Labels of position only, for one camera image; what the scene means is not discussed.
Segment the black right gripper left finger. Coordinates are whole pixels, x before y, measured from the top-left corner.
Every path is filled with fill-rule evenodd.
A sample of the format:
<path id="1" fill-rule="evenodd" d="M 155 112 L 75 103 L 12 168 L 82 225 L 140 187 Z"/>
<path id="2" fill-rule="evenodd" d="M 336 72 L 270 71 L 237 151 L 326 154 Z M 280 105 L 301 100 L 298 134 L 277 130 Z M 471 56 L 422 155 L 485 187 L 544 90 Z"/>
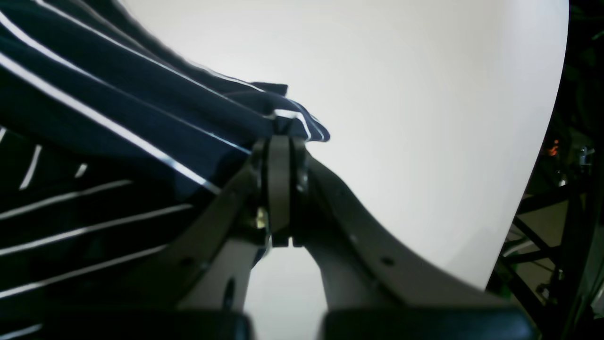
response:
<path id="1" fill-rule="evenodd" d="M 284 138 L 243 168 L 165 249 L 45 319 L 44 340 L 250 340 L 242 312 L 258 249 L 284 245 Z"/>

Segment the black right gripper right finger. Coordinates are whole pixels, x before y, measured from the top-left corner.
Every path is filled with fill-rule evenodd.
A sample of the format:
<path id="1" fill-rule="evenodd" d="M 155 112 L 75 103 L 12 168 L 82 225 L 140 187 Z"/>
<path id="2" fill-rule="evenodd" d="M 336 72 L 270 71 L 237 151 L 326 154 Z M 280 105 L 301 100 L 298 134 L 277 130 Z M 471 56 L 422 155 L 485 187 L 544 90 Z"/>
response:
<path id="1" fill-rule="evenodd" d="M 288 231 L 319 266 L 323 340 L 534 340 L 511 303 L 424 260 L 376 220 L 349 187 L 285 137 Z"/>

